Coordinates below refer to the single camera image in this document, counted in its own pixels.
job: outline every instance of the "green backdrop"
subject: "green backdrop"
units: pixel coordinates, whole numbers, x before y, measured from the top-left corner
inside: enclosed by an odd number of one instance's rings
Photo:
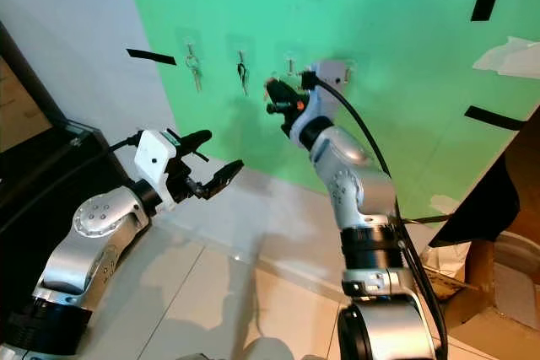
[[[346,88],[390,165],[403,214],[434,215],[433,195],[460,201],[515,136],[464,116],[476,105],[526,120],[540,82],[472,69],[508,35],[540,40],[538,0],[497,0],[491,19],[470,21],[476,0],[136,0],[182,133],[208,128],[203,151],[322,191],[307,160],[267,116],[263,83],[322,58],[353,68]],[[184,65],[200,60],[202,92]],[[245,52],[249,95],[236,71]],[[342,113],[339,122],[361,135]]]

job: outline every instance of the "black cable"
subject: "black cable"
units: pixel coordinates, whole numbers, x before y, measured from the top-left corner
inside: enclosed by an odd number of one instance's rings
[[[375,156],[377,157],[377,160],[379,161],[379,164],[381,165],[382,170],[389,177],[391,177],[390,169],[388,168],[388,165],[386,164],[386,161],[384,157],[382,156],[382,152],[379,149],[377,142],[371,135],[370,130],[365,125],[364,120],[362,120],[362,118],[360,117],[356,109],[347,101],[347,99],[345,99],[335,88],[330,86],[328,83],[323,82],[316,76],[311,79],[315,79],[316,84],[318,84],[319,86],[324,88],[326,91],[328,91],[328,93],[334,96],[345,107],[345,109],[347,109],[347,111],[354,118],[354,120],[356,121],[356,123],[358,124],[362,132],[364,133],[365,137],[367,138],[368,142],[370,143],[371,149],[373,149],[373,152],[375,153]],[[440,306],[439,306],[439,303],[437,302],[437,297],[435,296],[435,293],[433,292],[433,288],[431,287],[431,283],[429,282],[429,279],[427,275],[425,274],[424,267],[422,266],[422,262],[420,261],[420,258],[418,254],[416,253],[416,249],[414,249],[413,241],[411,240],[408,234],[408,231],[405,228],[405,224],[403,223],[403,219],[399,211],[397,200],[395,203],[395,210],[396,210],[396,220],[397,220],[396,231],[400,240],[402,240],[404,243],[404,246],[402,248],[403,248],[403,254],[405,256],[405,260],[409,268],[414,274],[414,278],[417,281],[420,292],[422,293],[422,295],[424,295],[426,303],[428,304],[429,311],[431,312],[433,319],[435,321],[435,324],[437,326],[437,332],[439,333],[439,338],[440,338],[440,348],[437,351],[438,358],[446,360],[448,358],[448,335],[447,335],[447,330],[446,330],[446,324],[444,321],[444,316],[440,310]]]
[[[116,143],[112,145],[111,147],[108,147],[105,151],[102,151],[101,153],[98,153],[93,158],[87,159],[81,164],[75,166],[73,169],[69,170],[64,175],[60,176],[56,180],[54,180],[52,183],[50,183],[46,188],[41,190],[37,195],[35,195],[31,200],[29,200],[26,204],[24,204],[23,207],[21,207],[13,216],[11,216],[8,221],[6,221],[2,227],[0,228],[0,235],[2,235],[4,232],[6,232],[9,227],[11,227],[19,218],[21,218],[23,215],[25,215],[38,201],[40,201],[44,196],[49,194],[51,191],[56,189],[61,183],[69,179],[71,176],[75,175],[77,172],[79,172],[81,169],[86,168],[87,166],[90,166],[91,164],[97,162],[98,160],[104,158],[109,153],[112,153],[116,151],[117,149],[120,149],[122,147],[125,147],[126,145],[138,145],[138,141],[141,139],[142,131],[139,131],[137,134],[135,134],[132,137],[126,138],[123,141],[120,141],[119,143]]]

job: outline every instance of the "white wall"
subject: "white wall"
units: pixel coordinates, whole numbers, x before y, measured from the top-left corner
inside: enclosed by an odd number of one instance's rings
[[[0,0],[0,19],[68,118],[98,127],[109,143],[174,126],[154,62],[126,53],[149,49],[133,0]],[[134,176],[132,153],[120,158]],[[188,163],[209,180],[224,162]],[[213,200],[192,198],[159,220],[235,255],[264,257],[285,277],[340,289],[338,229],[329,201],[313,191],[244,169]],[[416,227],[427,244],[434,231]]]

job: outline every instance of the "tiled floor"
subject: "tiled floor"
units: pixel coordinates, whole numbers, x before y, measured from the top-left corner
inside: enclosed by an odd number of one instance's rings
[[[340,303],[154,226],[114,277],[84,359],[339,360]],[[489,358],[452,341],[452,360]]]

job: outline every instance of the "robotic arm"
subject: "robotic arm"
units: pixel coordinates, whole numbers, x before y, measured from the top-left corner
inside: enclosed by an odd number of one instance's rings
[[[243,163],[237,160],[206,185],[189,177],[191,169],[181,158],[195,153],[207,160],[197,149],[211,136],[208,130],[185,137],[171,130],[138,134],[135,164],[142,179],[80,205],[32,297],[10,315],[0,359],[52,360],[76,353],[122,252],[149,227],[149,219],[191,196],[209,199],[241,170]]]
[[[343,291],[351,298],[337,324],[342,360],[435,359],[413,275],[402,263],[402,243],[392,227],[392,181],[356,139],[332,124],[335,103],[313,81],[320,78],[340,91],[345,66],[323,61],[311,69],[302,81],[308,94],[270,79],[267,112],[283,114],[283,132],[310,151],[330,196],[346,263]]]

